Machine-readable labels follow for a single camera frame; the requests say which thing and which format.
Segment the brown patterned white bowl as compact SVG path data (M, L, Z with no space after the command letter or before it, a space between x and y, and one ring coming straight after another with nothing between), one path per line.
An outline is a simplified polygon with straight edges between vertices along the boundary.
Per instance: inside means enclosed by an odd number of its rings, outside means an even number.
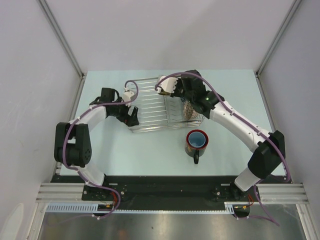
M188 101L183 103L183 118L186 121L196 118L197 114L198 113L193 109L192 105Z

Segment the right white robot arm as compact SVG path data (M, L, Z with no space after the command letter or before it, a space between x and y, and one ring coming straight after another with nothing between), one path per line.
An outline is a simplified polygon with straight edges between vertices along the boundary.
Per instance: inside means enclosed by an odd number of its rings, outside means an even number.
M229 130L252 152L247 167L230 184L230 194L242 201L249 189L286 163L285 136L267 131L236 111L196 70L173 73L156 87L171 97L187 101L193 109Z

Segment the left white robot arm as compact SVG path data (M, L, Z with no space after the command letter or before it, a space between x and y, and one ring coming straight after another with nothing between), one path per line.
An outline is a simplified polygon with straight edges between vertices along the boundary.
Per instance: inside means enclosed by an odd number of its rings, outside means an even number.
M91 161L93 150L90 132L108 117L114 117L128 127L139 125L139 108L131 106L138 97L127 87L120 96L113 88L104 87L88 109L79 117L56 125L54 159L67 169L76 171L89 186L94 186L93 194L100 200L110 196L111 188L104 184L105 174Z

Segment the metal wire dish rack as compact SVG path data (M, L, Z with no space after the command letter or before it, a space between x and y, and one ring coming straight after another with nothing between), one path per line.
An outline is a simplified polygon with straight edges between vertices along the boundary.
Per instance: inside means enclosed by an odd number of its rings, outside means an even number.
M204 116L195 113L187 120L186 104L178 97L159 95L155 91L157 77L135 79L138 86L138 97L132 106L138 108L139 125L129 129L133 133L159 131L164 129L179 129L198 127Z

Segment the black mug red rim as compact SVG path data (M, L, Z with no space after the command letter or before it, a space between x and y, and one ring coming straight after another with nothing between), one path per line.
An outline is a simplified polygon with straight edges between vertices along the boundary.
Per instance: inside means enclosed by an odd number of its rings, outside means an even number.
M192 132L195 132L195 131L203 133L203 134L205 135L205 137L206 137L206 143L205 143L205 145L204 145L203 147L201 147L201 148L193 148L193 147L191 147L190 144L188 143L188 136L189 136L189 134L192 133ZM204 154L204 152L205 152L208 144L209 144L209 137L208 137L208 135L207 135L203 130L194 129L194 130L191 130L191 131L186 135L184 150L185 150L186 154L187 154L189 157L193 158L193 163L194 163L195 165L197 165L197 164L199 163L200 157Z

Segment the black square floral plate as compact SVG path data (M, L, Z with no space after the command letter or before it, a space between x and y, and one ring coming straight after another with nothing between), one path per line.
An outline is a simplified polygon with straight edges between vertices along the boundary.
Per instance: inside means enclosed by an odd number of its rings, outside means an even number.
M163 90L161 90L158 94L161 95L161 96L170 96L171 95L170 92L166 92L166 91L163 91Z

